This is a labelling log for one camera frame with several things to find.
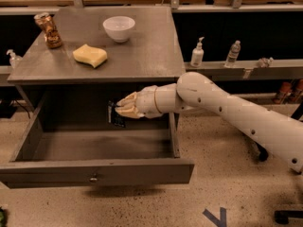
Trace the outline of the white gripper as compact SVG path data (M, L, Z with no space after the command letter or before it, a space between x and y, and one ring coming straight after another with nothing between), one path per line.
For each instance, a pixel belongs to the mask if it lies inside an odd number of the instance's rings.
M164 86L149 86L140 92L133 92L120 99L116 104L116 112L123 116L138 119L160 117L167 113L179 113L184 106L177 94L175 83Z

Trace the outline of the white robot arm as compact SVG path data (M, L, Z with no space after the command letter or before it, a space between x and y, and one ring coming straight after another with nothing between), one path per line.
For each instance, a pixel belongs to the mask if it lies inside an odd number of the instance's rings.
M303 171L303 123L228 94L196 72L184 73L175 83L149 86L116 104L116 112L130 118L155 118L206 109L259 143L300 173Z

